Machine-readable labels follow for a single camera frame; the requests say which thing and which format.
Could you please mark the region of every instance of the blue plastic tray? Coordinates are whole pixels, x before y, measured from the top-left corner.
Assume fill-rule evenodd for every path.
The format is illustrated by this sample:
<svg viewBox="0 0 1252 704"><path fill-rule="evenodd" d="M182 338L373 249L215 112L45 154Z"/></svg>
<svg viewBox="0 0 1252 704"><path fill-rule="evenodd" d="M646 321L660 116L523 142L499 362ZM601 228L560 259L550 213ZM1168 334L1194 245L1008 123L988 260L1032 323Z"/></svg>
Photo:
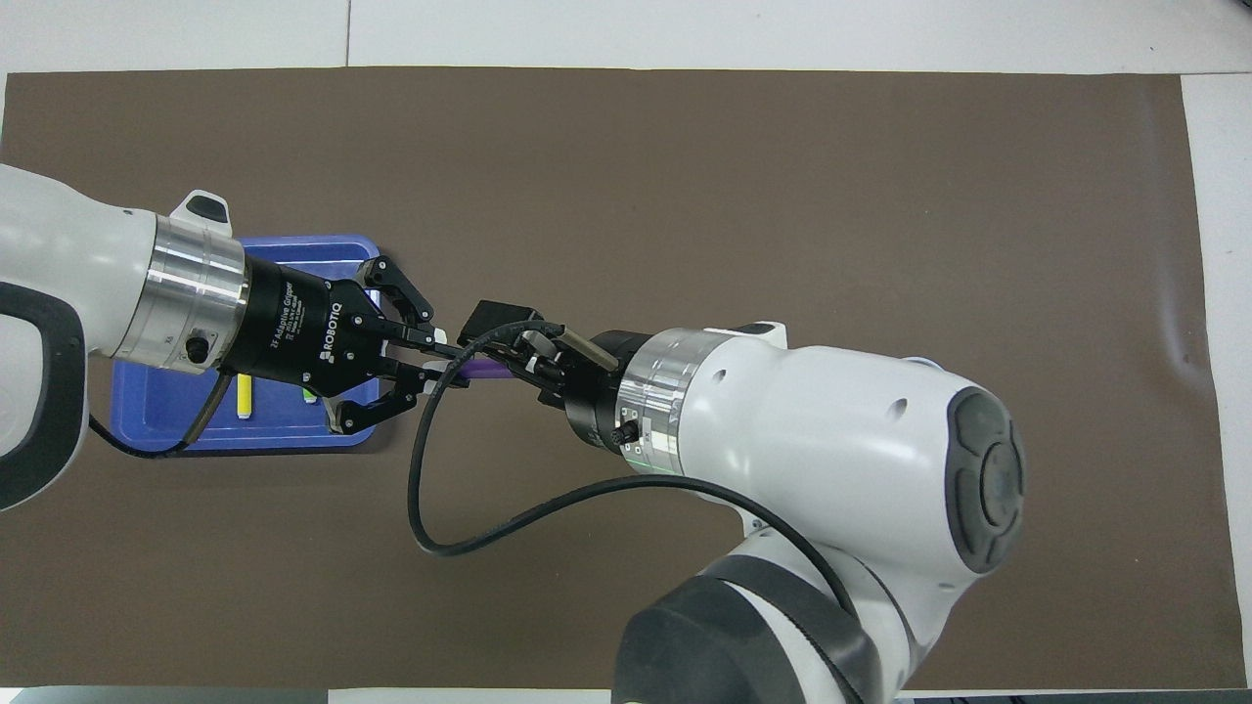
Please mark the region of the blue plastic tray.
<svg viewBox="0 0 1252 704"><path fill-rule="evenodd" d="M359 234L300 237L242 237L244 251L262 259L287 264L323 278L352 278L357 266L378 256L378 247ZM378 294L372 293L374 302ZM160 450L178 442L213 387L213 372L185 375L129 362L114 362L113 433L143 450ZM304 402L298 386L253 378L252 418L235 416L235 383L222 400L192 451L307 450L348 447L364 442L373 428L356 435L332 435L326 427L322 401ZM367 403L378 398L378 380L343 395Z"/></svg>

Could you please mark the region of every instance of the yellow object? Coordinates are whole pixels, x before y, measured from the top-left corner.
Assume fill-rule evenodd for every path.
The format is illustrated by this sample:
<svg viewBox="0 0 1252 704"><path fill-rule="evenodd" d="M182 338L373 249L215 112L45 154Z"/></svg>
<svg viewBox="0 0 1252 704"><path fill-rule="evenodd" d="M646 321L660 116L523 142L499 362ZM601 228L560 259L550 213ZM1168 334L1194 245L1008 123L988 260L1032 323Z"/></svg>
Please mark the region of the yellow object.
<svg viewBox="0 0 1252 704"><path fill-rule="evenodd" d="M240 421L252 417L252 377L248 375L235 377L235 415Z"/></svg>

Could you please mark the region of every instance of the robotic arm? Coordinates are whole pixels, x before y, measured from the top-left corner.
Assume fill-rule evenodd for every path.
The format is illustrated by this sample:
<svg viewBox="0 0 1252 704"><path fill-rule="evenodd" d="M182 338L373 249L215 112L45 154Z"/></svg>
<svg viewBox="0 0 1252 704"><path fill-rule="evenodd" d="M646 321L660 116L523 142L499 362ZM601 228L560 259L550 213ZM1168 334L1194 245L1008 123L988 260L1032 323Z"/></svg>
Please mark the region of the robotic arm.
<svg viewBox="0 0 1252 704"><path fill-rule="evenodd" d="M294 383L331 398L329 427L351 433L423 392L428 421L481 351L585 442L657 484L721 487L742 514L739 547L626 628L613 701L650 704L888 701L1019 535L1024 455L1007 410L924 360L789 349L767 322L586 339L487 301L456 347L433 314L386 257L326 281L245 256L213 194L163 217L0 165L0 510L73 460L89 353ZM388 343L452 362L414 367ZM371 377L394 386L333 402ZM427 546L419 516L414 534Z"/></svg>

